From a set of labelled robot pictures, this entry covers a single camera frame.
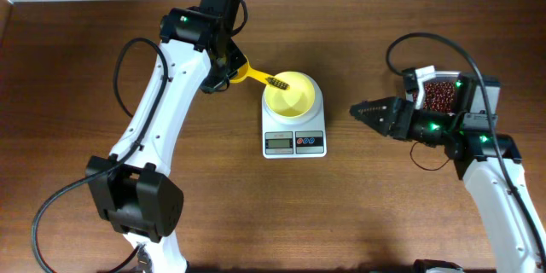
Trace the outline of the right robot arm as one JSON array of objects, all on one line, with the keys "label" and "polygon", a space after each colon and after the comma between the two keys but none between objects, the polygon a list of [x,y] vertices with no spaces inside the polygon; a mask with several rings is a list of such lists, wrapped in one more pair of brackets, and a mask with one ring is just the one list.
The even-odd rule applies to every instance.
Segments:
[{"label": "right robot arm", "polygon": [[418,78],[405,97],[351,106],[350,114],[384,137],[441,146],[476,204],[499,272],[543,272],[545,230],[532,204],[514,139],[491,133],[497,79],[468,73]]}]

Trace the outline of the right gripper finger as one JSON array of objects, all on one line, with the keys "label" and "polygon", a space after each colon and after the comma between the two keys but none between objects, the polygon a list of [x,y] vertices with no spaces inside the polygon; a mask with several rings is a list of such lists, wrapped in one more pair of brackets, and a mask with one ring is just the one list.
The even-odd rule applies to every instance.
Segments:
[{"label": "right gripper finger", "polygon": [[380,113],[388,109],[389,102],[389,98],[359,102],[350,107],[349,113],[352,116],[364,116],[372,113]]},{"label": "right gripper finger", "polygon": [[357,113],[353,117],[366,124],[370,129],[378,132],[381,135],[387,135],[389,131],[389,122],[385,117],[379,115]]}]

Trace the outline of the red beans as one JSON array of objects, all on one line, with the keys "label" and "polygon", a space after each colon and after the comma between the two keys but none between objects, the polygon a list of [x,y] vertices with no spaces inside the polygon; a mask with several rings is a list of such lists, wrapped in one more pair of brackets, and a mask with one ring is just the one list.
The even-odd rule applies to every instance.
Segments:
[{"label": "red beans", "polygon": [[424,85],[424,97],[421,108],[438,113],[453,113],[456,97],[454,82],[427,82]]}]

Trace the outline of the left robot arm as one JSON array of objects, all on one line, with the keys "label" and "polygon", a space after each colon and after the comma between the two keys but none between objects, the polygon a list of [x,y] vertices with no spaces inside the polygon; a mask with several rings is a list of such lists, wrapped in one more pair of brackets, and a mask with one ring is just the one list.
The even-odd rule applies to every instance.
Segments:
[{"label": "left robot arm", "polygon": [[229,88],[246,58],[233,37],[243,0],[200,0],[160,22],[157,60],[143,97],[108,157],[93,156],[85,173],[101,219],[122,234],[143,272],[184,272],[188,262],[175,228],[183,191],[169,179],[177,137],[198,91]]}]

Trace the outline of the yellow plastic measuring scoop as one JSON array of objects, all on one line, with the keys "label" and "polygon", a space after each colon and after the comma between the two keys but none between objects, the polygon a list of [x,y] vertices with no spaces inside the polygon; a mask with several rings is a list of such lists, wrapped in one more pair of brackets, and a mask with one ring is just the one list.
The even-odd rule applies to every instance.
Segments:
[{"label": "yellow plastic measuring scoop", "polygon": [[247,78],[251,78],[279,90],[288,90],[290,88],[288,83],[279,78],[252,68],[249,60],[244,55],[235,60],[231,60],[229,62],[229,67],[233,70],[229,77],[231,83],[238,84],[245,81]]}]

